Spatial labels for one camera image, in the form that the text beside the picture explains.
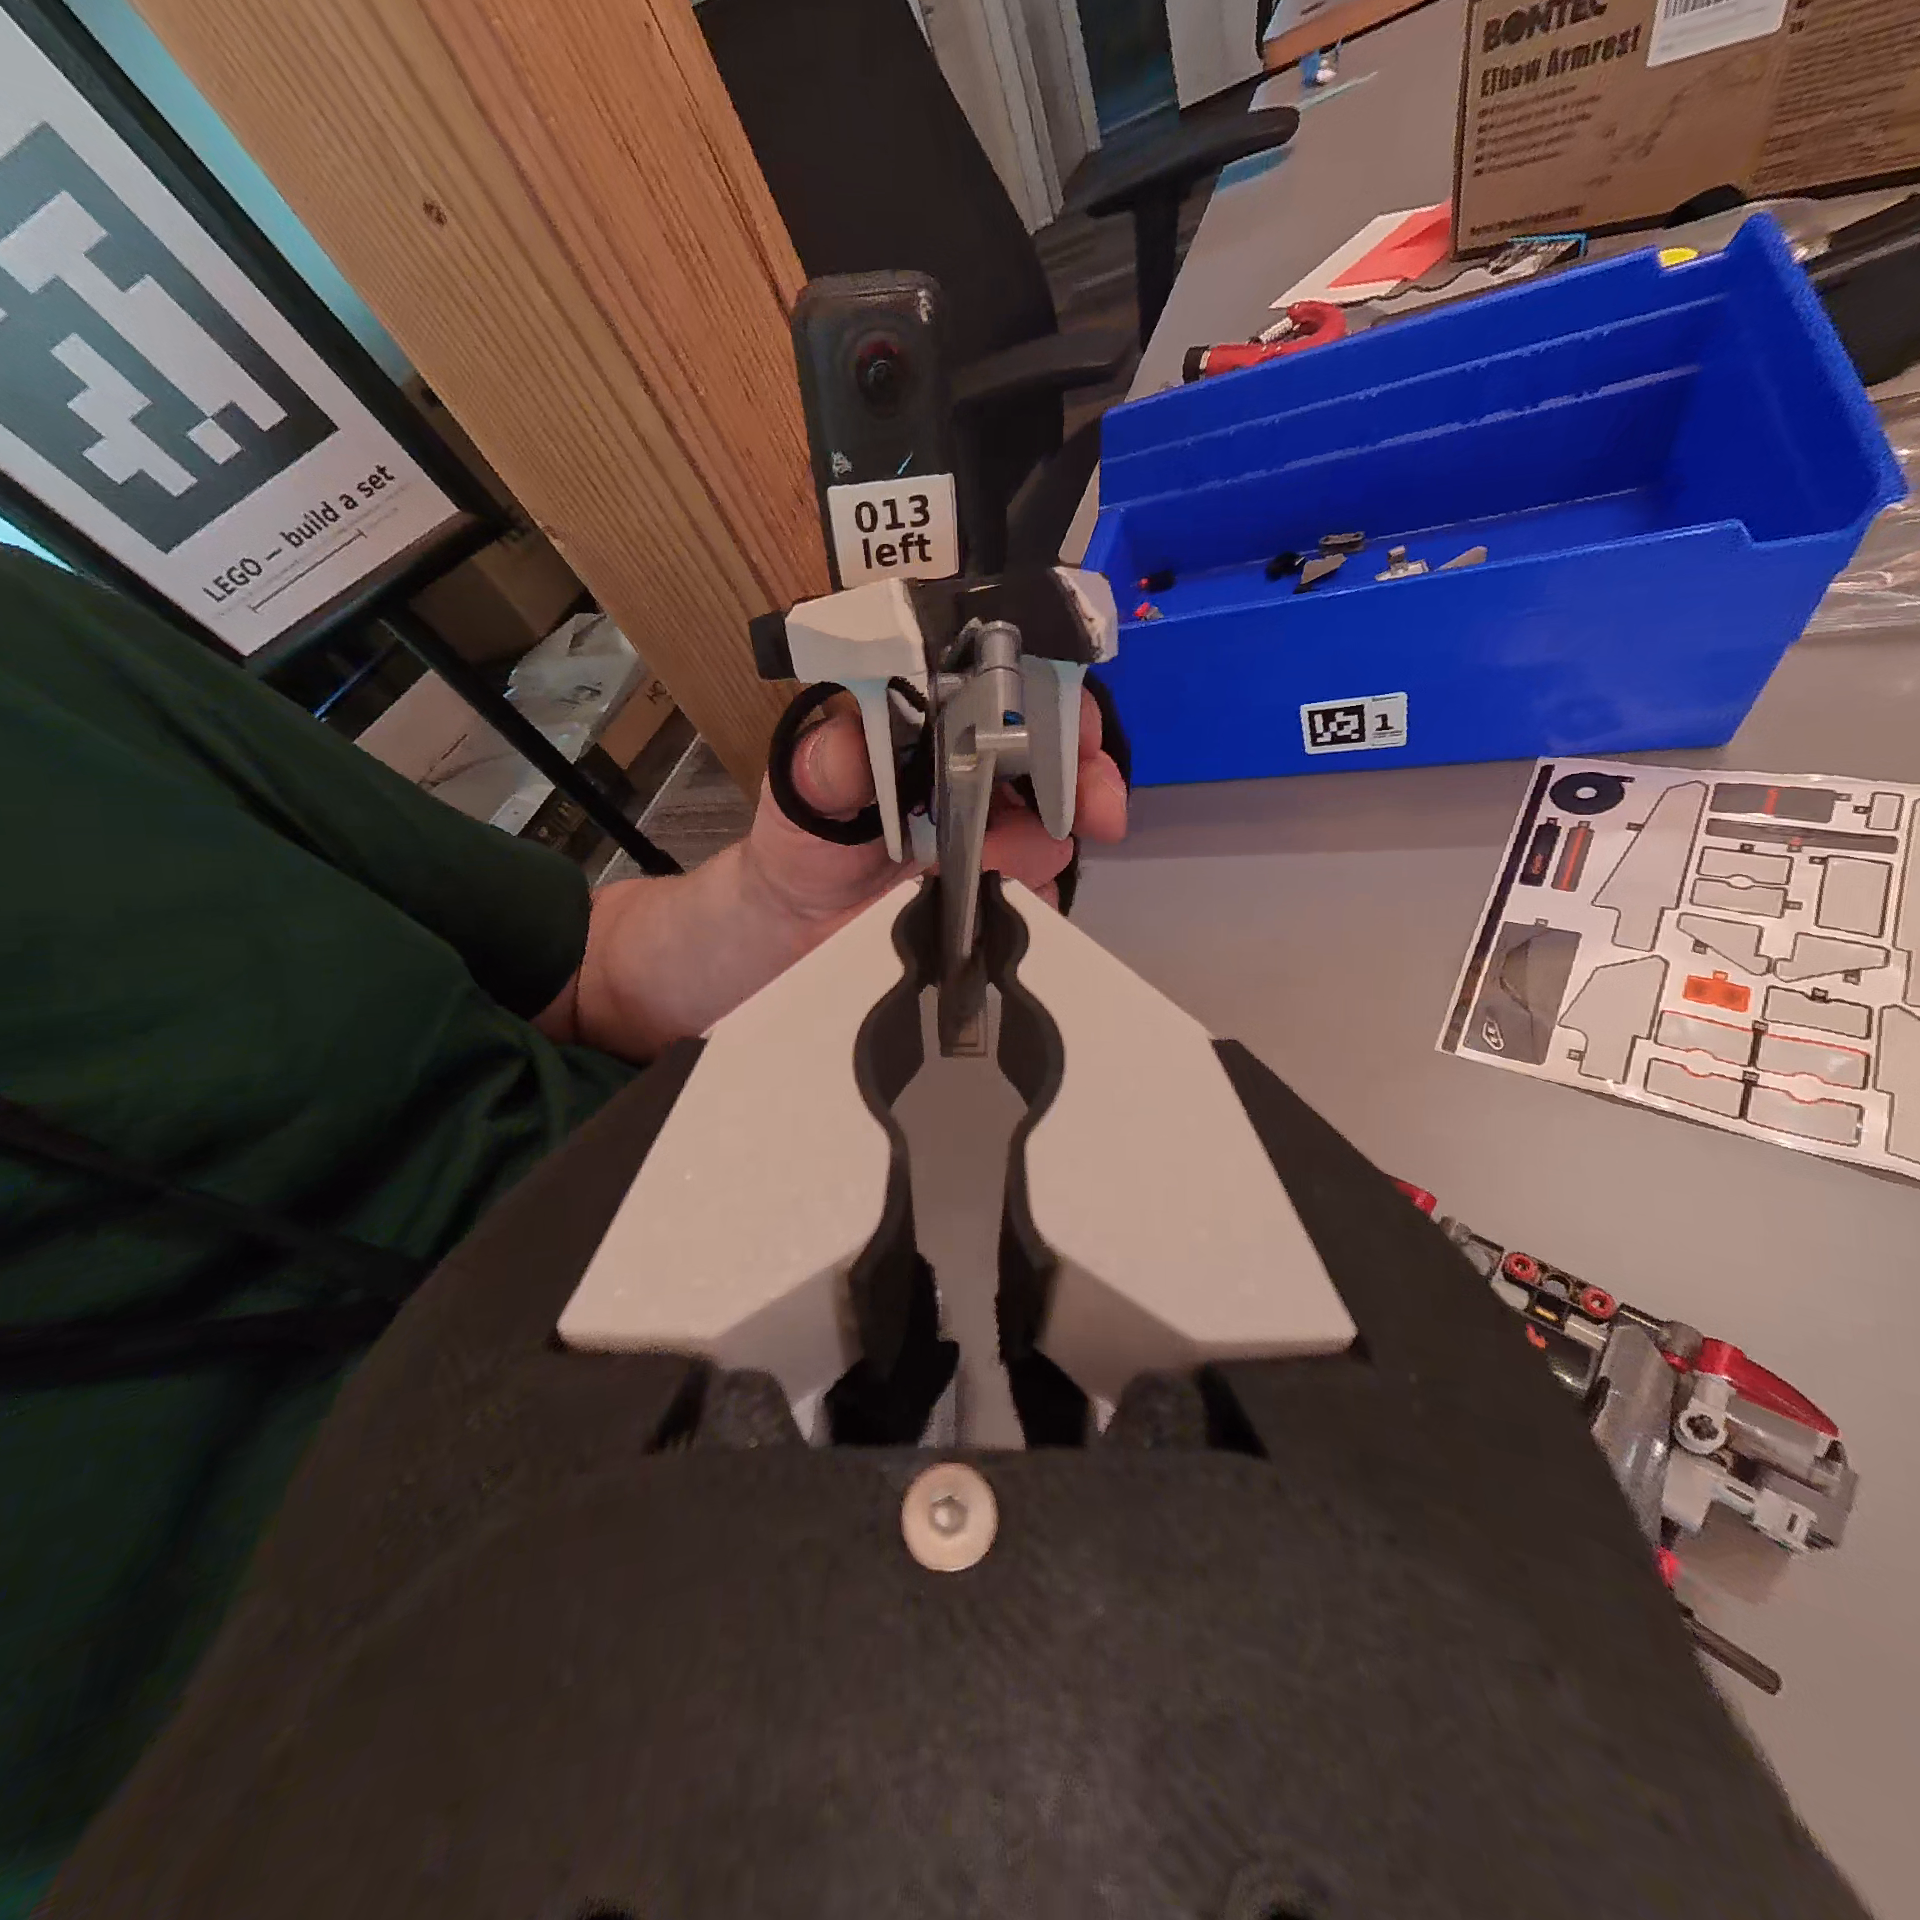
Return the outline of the grey lego car model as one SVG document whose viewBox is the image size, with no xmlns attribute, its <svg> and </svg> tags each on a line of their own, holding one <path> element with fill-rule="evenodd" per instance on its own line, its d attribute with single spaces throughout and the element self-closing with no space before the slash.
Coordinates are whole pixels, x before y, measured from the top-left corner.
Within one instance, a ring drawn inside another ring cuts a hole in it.
<svg viewBox="0 0 1920 1920">
<path fill-rule="evenodd" d="M 1445 1215 L 1429 1189 L 1397 1186 L 1578 1400 L 1669 1593 L 1678 1593 L 1681 1541 L 1716 1512 L 1785 1555 L 1839 1547 L 1857 1474 L 1839 1428 L 1809 1396 L 1735 1341 L 1625 1303 L 1516 1241 L 1478 1234 Z"/>
</svg>

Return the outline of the lego sticker sheet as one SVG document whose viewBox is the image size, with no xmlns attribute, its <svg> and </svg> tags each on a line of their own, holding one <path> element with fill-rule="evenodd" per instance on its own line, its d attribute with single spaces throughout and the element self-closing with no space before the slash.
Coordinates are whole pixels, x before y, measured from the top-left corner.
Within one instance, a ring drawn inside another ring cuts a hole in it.
<svg viewBox="0 0 1920 1920">
<path fill-rule="evenodd" d="M 1917 788 L 1541 759 L 1437 1049 L 1917 1180 Z"/>
</svg>

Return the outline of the black framed tag sign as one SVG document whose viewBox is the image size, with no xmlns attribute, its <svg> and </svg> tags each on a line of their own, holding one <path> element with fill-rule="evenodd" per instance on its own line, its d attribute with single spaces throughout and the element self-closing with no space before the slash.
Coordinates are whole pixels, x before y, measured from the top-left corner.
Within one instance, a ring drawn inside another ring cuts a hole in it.
<svg viewBox="0 0 1920 1920">
<path fill-rule="evenodd" d="M 63 4 L 2 20 L 5 522 L 237 658 L 432 586 L 485 491 Z"/>
</svg>

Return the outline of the black sign stand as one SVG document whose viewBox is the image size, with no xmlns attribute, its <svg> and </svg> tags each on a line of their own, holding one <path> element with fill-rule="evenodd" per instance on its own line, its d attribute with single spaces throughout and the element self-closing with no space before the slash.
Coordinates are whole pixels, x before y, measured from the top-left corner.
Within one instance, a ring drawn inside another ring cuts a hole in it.
<svg viewBox="0 0 1920 1920">
<path fill-rule="evenodd" d="M 384 635 L 384 656 L 404 652 L 439 676 L 514 754 L 550 781 L 565 801 L 573 803 L 615 850 L 631 858 L 641 876 L 680 876 L 684 867 L 636 825 L 620 797 L 604 788 L 593 772 L 576 759 L 567 759 L 508 700 L 501 685 L 494 685 L 477 665 L 458 656 L 414 611 L 421 592 L 439 586 L 453 569 L 474 559 L 502 528 L 502 520 L 487 504 L 477 511 L 457 507 L 446 527 L 408 544 L 398 560 L 378 562 L 362 583 L 351 586 L 325 611 L 302 617 L 288 633 L 244 660 L 244 671 L 253 680 L 268 682 L 286 672 L 293 660 L 336 643 L 340 635 L 378 633 Z"/>
</svg>

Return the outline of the red and white card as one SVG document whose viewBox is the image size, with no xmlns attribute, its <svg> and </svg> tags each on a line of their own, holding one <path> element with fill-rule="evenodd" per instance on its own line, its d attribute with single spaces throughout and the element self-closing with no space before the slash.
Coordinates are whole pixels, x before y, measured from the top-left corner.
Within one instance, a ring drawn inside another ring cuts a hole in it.
<svg viewBox="0 0 1920 1920">
<path fill-rule="evenodd" d="M 1452 202 L 1375 215 L 1326 260 L 1296 280 L 1276 307 L 1365 304 L 1414 281 L 1452 251 Z"/>
</svg>

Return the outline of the person's left forearm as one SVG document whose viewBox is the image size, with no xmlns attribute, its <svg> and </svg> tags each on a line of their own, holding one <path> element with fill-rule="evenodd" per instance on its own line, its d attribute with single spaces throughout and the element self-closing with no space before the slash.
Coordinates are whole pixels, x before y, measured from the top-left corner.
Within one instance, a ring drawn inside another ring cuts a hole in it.
<svg viewBox="0 0 1920 1920">
<path fill-rule="evenodd" d="M 631 1065 L 704 1036 L 756 989 L 738 908 L 725 859 L 593 891 L 582 961 L 549 1009 L 553 1036 Z"/>
</svg>

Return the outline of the assorted spare lego parts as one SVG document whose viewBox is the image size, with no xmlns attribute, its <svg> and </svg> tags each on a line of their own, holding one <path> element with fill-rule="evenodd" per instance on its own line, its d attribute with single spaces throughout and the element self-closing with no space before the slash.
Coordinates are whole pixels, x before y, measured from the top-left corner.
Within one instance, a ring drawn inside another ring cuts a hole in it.
<svg viewBox="0 0 1920 1920">
<path fill-rule="evenodd" d="M 1234 609 L 1256 596 L 1329 592 L 1358 586 L 1398 586 L 1436 571 L 1473 569 L 1487 562 L 1487 544 L 1465 544 L 1442 555 L 1408 544 L 1381 544 L 1360 533 L 1324 535 L 1306 548 L 1281 548 L 1260 562 L 1176 571 L 1164 568 L 1135 578 L 1134 604 L 1119 604 L 1132 620 L 1161 621 L 1174 615 Z"/>
</svg>

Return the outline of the small grey lego assembly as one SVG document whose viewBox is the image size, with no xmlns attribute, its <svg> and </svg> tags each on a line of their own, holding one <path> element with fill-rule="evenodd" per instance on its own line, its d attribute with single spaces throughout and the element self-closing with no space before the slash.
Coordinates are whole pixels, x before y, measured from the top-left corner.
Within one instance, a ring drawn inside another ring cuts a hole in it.
<svg viewBox="0 0 1920 1920">
<path fill-rule="evenodd" d="M 986 1045 L 986 976 L 978 955 L 980 876 L 1000 775 L 1023 778 L 1022 635 L 1006 620 L 972 620 L 927 680 L 933 836 L 940 872 L 936 1036 L 945 1058 Z"/>
</svg>

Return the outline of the blue plastic bin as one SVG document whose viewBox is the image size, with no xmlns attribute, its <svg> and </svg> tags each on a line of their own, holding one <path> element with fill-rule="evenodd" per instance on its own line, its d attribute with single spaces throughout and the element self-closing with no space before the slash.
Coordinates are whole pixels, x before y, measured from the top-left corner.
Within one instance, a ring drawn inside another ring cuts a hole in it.
<svg viewBox="0 0 1920 1920">
<path fill-rule="evenodd" d="M 1478 568 L 1132 620 L 1134 778 L 1719 748 L 1905 482 L 1785 229 L 1638 249 L 1111 409 L 1118 604 L 1360 533 Z"/>
</svg>

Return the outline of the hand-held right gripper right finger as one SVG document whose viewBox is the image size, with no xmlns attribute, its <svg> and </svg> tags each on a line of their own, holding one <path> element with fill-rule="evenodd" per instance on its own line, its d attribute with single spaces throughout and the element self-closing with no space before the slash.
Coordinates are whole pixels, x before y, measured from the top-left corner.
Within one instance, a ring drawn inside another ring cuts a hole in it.
<svg viewBox="0 0 1920 1920">
<path fill-rule="evenodd" d="M 1345 1354 L 1353 1315 L 1208 1032 L 1000 881 L 992 987 L 1023 1104 L 996 1251 L 1022 1440 L 1085 1444 L 1141 1377 Z"/>
</svg>

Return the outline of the red black hand tool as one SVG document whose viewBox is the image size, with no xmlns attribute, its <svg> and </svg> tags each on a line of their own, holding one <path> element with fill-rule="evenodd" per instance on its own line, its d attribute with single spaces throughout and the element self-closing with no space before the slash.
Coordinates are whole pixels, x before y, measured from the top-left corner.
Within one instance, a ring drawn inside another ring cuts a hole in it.
<svg viewBox="0 0 1920 1920">
<path fill-rule="evenodd" d="M 1234 343 L 1193 346 L 1183 354 L 1183 385 L 1265 367 L 1276 359 L 1333 346 L 1349 337 L 1349 309 L 1333 301 L 1294 301 L 1280 309 L 1256 337 Z"/>
</svg>

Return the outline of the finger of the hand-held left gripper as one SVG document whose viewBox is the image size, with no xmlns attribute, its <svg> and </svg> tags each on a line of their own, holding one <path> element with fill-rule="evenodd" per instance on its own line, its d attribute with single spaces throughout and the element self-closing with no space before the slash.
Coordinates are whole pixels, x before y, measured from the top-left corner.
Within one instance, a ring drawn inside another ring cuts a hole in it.
<svg viewBox="0 0 1920 1920">
<path fill-rule="evenodd" d="M 1028 617 L 1028 781 L 1048 836 L 1071 836 L 1085 676 L 1118 656 L 1111 583 L 1079 568 L 1048 568 L 1039 613 Z"/>
<path fill-rule="evenodd" d="M 785 613 L 785 676 L 853 695 L 869 748 L 879 841 L 903 867 L 913 852 L 904 763 L 926 727 L 927 663 L 910 583 L 863 583 Z"/>
</svg>

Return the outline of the wooden post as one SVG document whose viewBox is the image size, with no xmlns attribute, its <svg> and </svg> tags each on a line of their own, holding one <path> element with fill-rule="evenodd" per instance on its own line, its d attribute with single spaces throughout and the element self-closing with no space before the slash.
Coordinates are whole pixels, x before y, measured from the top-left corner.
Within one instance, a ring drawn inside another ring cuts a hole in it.
<svg viewBox="0 0 1920 1920">
<path fill-rule="evenodd" d="M 237 136 L 742 793 L 828 587 L 800 264 L 685 3 L 149 3 Z"/>
</svg>

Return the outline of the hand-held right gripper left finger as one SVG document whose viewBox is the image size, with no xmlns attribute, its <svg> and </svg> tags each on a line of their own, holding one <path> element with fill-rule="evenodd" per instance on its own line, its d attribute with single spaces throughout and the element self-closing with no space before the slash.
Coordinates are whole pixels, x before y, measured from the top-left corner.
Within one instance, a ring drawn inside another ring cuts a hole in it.
<svg viewBox="0 0 1920 1920">
<path fill-rule="evenodd" d="M 577 1287 L 573 1354 L 677 1354 L 776 1381 L 800 1433 L 829 1439 L 829 1391 L 878 1335 L 853 1277 L 879 1233 L 895 1143 L 856 1081 L 856 1039 L 889 993 L 920 1043 L 918 919 L 904 881 L 705 1029 Z"/>
</svg>

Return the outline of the brown cardboard moving box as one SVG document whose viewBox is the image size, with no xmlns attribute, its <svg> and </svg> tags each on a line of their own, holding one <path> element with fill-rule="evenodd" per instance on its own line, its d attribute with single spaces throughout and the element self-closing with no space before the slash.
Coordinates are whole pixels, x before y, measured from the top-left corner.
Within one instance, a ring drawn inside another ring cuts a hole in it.
<svg viewBox="0 0 1920 1920">
<path fill-rule="evenodd" d="M 582 596 L 584 583 L 545 533 L 516 523 L 421 589 L 414 613 L 471 658 L 494 658 L 540 643 Z"/>
</svg>

